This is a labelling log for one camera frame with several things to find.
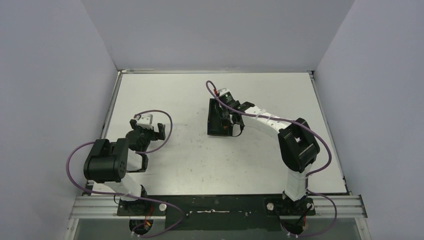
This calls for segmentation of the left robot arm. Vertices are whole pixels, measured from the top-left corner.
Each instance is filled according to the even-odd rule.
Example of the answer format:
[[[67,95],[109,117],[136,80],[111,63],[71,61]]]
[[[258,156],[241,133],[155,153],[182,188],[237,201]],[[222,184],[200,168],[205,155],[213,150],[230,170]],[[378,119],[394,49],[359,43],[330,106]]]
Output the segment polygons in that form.
[[[129,202],[129,210],[137,216],[147,212],[149,202],[145,199],[145,188],[136,183],[129,173],[144,173],[148,168],[146,152],[150,143],[166,139],[166,126],[158,123],[154,127],[152,121],[150,114],[131,119],[131,130],[125,137],[116,141],[106,138],[95,140],[83,167],[87,180],[104,184],[114,193],[122,193],[120,199]]]

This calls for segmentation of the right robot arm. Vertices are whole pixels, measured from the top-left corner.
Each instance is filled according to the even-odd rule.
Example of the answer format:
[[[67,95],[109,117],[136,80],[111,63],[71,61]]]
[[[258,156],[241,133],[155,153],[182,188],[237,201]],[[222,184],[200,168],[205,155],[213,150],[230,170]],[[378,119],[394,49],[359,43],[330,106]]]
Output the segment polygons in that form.
[[[314,135],[306,129],[303,118],[291,122],[279,120],[251,102],[240,103],[227,90],[218,98],[209,100],[207,135],[232,137],[233,128],[238,125],[254,128],[278,141],[281,158],[288,168],[287,182],[282,199],[282,209],[295,214],[302,207],[301,199],[307,194],[306,174],[320,152]]]

